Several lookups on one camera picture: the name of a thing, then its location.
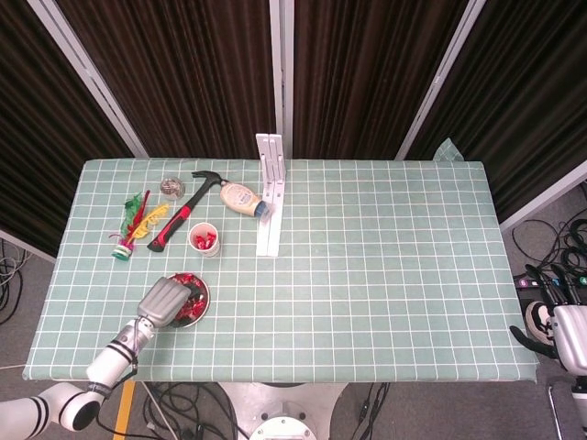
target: yellow feather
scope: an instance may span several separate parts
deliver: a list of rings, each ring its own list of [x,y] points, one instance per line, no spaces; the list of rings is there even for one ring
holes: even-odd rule
[[[147,235],[151,228],[159,223],[160,217],[163,217],[167,214],[167,211],[169,211],[169,205],[160,204],[150,213],[145,215],[145,217],[138,224],[137,229],[135,229],[135,231],[132,233],[132,236],[130,236],[130,239],[134,240],[135,238],[143,238],[145,235]]]

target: paper cup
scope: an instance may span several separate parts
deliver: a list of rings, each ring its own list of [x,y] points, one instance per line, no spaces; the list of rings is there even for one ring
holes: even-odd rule
[[[195,238],[197,236],[203,237],[206,239],[208,237],[208,232],[214,234],[216,236],[216,240],[212,244],[212,247],[209,249],[199,249],[196,245]],[[209,223],[198,223],[196,226],[192,228],[190,231],[190,235],[188,236],[188,241],[192,248],[194,248],[199,254],[204,257],[213,257],[215,256],[218,251],[220,250],[220,237],[218,236],[218,230]]]

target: green feather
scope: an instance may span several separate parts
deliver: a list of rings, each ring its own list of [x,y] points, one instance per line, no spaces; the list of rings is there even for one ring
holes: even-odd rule
[[[120,227],[120,233],[122,237],[126,237],[128,234],[128,226],[133,224],[135,216],[137,215],[140,205],[142,204],[142,195],[138,193],[132,199],[125,202],[125,221],[122,222]]]

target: claw hammer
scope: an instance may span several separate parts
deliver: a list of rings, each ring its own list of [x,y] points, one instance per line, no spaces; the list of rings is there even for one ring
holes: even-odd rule
[[[223,185],[224,183],[228,182],[222,179],[220,174],[213,171],[195,171],[192,173],[192,175],[194,177],[205,177],[204,183],[202,183],[202,186],[197,191],[197,193],[194,194],[192,198],[188,200],[177,213],[175,213],[169,222],[167,222],[167,225],[165,225],[165,227],[161,230],[161,232],[159,232],[155,239],[147,245],[147,248],[153,252],[162,252],[165,249],[165,245],[167,245],[173,233],[177,231],[181,225],[183,225],[183,222],[187,220],[187,217],[190,216],[194,207],[197,205],[200,199],[204,197],[204,194],[206,194],[210,188],[212,188],[214,185]]]

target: red candy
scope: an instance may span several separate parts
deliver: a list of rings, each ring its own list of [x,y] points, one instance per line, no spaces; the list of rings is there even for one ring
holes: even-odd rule
[[[203,236],[195,236],[195,246],[200,250],[207,250],[211,248],[215,241],[216,234],[212,234],[211,232],[208,232],[206,238]]]
[[[189,287],[192,291],[172,323],[172,326],[183,327],[197,321],[204,314],[208,303],[207,288],[193,273],[176,273],[172,280]]]

